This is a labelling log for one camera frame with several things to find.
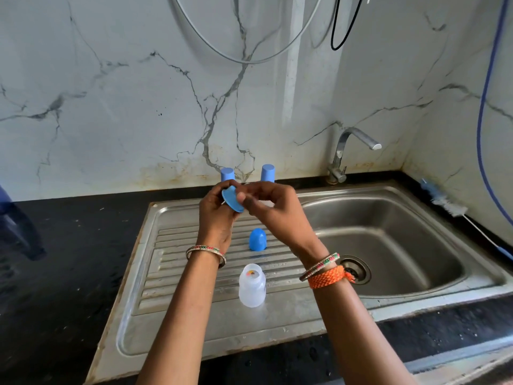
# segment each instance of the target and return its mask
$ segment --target chrome faucet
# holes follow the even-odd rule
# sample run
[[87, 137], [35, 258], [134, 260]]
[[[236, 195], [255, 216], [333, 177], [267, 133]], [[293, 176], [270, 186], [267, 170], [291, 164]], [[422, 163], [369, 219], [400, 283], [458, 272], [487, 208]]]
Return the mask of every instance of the chrome faucet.
[[349, 135], [353, 134], [358, 139], [360, 139], [363, 143], [365, 143], [371, 150], [379, 150], [381, 148], [381, 144], [372, 139], [365, 132], [361, 131], [356, 127], [349, 127], [344, 129], [342, 135], [340, 135], [339, 142], [337, 144], [337, 151], [335, 152], [335, 156], [333, 157], [333, 163], [328, 166], [329, 176], [328, 183], [331, 185], [335, 185], [337, 183], [341, 184], [346, 180], [346, 169], [347, 166], [344, 166], [342, 171], [340, 171], [340, 163], [342, 162], [342, 155], [344, 153], [344, 148], [346, 147], [347, 138]]

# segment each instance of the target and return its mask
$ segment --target marble wall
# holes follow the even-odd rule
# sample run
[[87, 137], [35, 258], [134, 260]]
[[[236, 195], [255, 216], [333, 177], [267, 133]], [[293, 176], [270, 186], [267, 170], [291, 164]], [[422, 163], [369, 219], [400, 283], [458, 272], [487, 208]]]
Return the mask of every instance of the marble wall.
[[[243, 66], [172, 0], [0, 0], [0, 185], [14, 200], [401, 168], [479, 0], [370, 0], [342, 50], [322, 0], [298, 46]], [[336, 41], [357, 0], [342, 0]], [[231, 56], [279, 50], [316, 0], [183, 0]]]
[[[404, 170], [438, 183], [468, 215], [513, 245], [513, 226], [488, 194], [477, 159], [477, 119], [502, 0], [481, 0], [438, 94], [422, 120]], [[513, 8], [489, 85], [482, 122], [482, 156], [489, 182], [513, 216]]]

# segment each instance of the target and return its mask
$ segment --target black granite countertop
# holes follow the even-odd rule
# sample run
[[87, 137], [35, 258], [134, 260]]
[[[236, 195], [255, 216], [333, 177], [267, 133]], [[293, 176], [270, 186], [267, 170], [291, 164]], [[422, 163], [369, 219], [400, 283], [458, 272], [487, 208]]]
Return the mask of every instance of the black granite countertop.
[[[451, 219], [401, 172], [352, 174], [344, 186], [394, 180], [505, 263], [464, 219]], [[280, 181], [297, 189], [322, 178]], [[209, 187], [19, 202], [10, 211], [35, 243], [0, 233], [0, 383], [82, 384], [150, 202], [200, 198]], [[493, 234], [499, 245], [510, 248]], [[513, 335], [513, 296], [384, 321], [404, 361]], [[315, 384], [339, 378], [326, 335], [202, 362], [200, 383]], [[132, 384], [135, 377], [109, 382]]]

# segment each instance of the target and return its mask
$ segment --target person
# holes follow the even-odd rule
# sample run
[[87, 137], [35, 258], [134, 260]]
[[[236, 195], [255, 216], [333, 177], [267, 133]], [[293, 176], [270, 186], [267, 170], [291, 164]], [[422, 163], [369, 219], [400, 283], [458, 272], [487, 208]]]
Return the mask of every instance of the person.
[[[226, 253], [231, 228], [239, 213], [222, 204], [221, 190], [236, 187], [237, 201], [309, 269], [328, 254], [301, 207], [296, 191], [287, 185], [234, 180], [213, 187], [200, 202], [196, 245]], [[274, 207], [261, 203], [271, 200]], [[194, 251], [176, 287], [162, 325], [138, 376], [137, 385], [195, 384], [198, 381], [203, 341], [220, 257]], [[336, 267], [330, 263], [318, 273]], [[401, 359], [363, 306], [348, 278], [313, 289], [341, 375], [348, 385], [414, 384]]]

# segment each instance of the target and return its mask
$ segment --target orange bracelet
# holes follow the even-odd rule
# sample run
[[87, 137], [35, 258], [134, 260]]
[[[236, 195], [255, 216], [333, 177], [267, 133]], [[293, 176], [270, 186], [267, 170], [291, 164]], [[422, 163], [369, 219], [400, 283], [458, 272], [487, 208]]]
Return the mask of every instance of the orange bracelet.
[[355, 282], [355, 277], [351, 273], [346, 272], [344, 267], [340, 265], [328, 270], [327, 272], [310, 277], [308, 279], [308, 283], [312, 289], [318, 289], [320, 287], [334, 284], [343, 278], [347, 278], [352, 283]]

